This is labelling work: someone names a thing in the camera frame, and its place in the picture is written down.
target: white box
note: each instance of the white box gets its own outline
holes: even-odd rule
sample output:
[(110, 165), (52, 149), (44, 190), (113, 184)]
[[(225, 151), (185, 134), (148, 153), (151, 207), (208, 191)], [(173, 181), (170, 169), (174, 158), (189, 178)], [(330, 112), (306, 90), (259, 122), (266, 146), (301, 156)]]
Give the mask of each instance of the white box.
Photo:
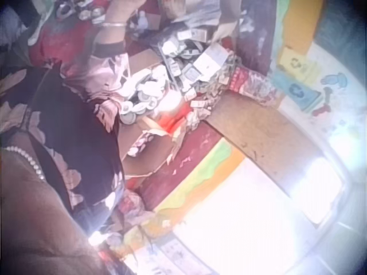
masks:
[(193, 63), (206, 78), (211, 78), (227, 60), (229, 53), (220, 44), (211, 44)]
[(180, 41), (190, 39), (191, 37), (192, 37), (191, 30), (182, 30), (180, 32), (177, 32), (177, 38)]

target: yellow paper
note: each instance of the yellow paper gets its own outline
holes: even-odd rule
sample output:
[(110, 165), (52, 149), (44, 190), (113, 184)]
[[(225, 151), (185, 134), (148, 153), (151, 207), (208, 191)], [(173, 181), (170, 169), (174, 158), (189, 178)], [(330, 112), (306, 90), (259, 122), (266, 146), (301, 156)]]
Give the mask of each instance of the yellow paper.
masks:
[(320, 73), (320, 67), (316, 62), (307, 59), (305, 56), (298, 54), (290, 48), (283, 49), (279, 65), (299, 82), (308, 86), (315, 83)]

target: cloth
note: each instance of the cloth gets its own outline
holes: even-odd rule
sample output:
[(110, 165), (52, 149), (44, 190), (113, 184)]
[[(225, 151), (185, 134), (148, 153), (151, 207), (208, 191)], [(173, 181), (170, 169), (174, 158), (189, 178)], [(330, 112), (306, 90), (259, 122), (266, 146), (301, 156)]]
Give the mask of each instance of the cloth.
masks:
[(114, 124), (123, 60), (117, 52), (91, 56), (70, 78), (26, 68), (0, 83), (2, 146), (20, 128), (29, 134), (46, 181), (64, 190), (64, 205), (87, 234), (103, 225), (124, 189)]

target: wooden surface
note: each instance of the wooden surface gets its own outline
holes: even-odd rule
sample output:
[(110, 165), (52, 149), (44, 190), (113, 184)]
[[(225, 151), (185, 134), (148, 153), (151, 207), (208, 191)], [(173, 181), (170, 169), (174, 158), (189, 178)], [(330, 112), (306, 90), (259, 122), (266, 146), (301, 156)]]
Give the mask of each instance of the wooden surface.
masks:
[(251, 158), (286, 193), (322, 152), (273, 108), (225, 92), (208, 123)]

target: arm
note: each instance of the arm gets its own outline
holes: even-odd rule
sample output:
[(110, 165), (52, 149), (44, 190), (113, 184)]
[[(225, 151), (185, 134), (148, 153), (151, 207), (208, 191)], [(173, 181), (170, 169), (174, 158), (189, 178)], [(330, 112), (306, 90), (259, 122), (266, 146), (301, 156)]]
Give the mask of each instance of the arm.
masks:
[[(113, 0), (106, 12), (108, 23), (127, 23), (135, 10), (144, 4), (145, 0)], [(125, 39), (124, 27), (105, 27), (97, 35), (98, 44), (112, 44)]]
[[(112, 0), (106, 12), (107, 23), (126, 23), (145, 0)], [(88, 65), (66, 79), (66, 85), (92, 107), (107, 132), (111, 132), (123, 98), (118, 94), (128, 66), (124, 48), (126, 28), (102, 27), (94, 41)]]

